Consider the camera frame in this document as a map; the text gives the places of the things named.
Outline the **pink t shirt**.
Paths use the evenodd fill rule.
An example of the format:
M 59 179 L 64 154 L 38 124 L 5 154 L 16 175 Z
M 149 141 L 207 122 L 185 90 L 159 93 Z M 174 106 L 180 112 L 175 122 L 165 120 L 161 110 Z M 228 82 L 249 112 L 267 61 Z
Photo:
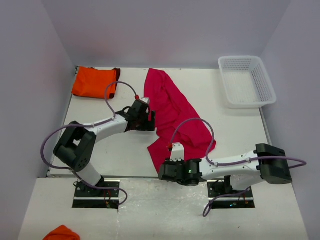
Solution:
M 200 120 L 192 120 L 177 127 L 185 120 L 200 116 L 187 98 L 180 92 L 170 76 L 163 70 L 150 68 L 144 83 L 144 96 L 150 100 L 150 110 L 155 112 L 155 127 L 158 140 L 147 149 L 158 172 L 171 153 L 170 143 L 181 143 L 185 160 L 203 158 L 210 148 L 213 151 L 217 142 L 212 141 L 211 131 Z

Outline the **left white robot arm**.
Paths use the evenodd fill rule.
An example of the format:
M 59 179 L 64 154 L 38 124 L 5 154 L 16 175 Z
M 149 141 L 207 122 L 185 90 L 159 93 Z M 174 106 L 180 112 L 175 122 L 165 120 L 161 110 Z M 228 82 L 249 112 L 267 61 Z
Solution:
M 86 190 L 97 197 L 107 190 L 99 174 L 91 164 L 95 144 L 113 135 L 128 131 L 155 131 L 156 112 L 150 109 L 148 97 L 138 98 L 132 106 L 115 113 L 111 118 L 81 125 L 76 121 L 66 126 L 53 154 L 86 185 Z

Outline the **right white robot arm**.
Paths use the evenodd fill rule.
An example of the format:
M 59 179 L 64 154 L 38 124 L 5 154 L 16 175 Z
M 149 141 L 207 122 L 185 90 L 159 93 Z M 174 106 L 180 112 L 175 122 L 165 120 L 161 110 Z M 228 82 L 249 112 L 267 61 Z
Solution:
M 200 182 L 224 178 L 223 191 L 233 197 L 247 188 L 267 182 L 271 185 L 292 183 L 286 153 L 283 149 L 259 143 L 255 150 L 242 155 L 208 162 L 206 158 L 184 161 L 184 147 L 173 145 L 171 157 L 160 166 L 158 178 L 182 186 L 197 186 Z

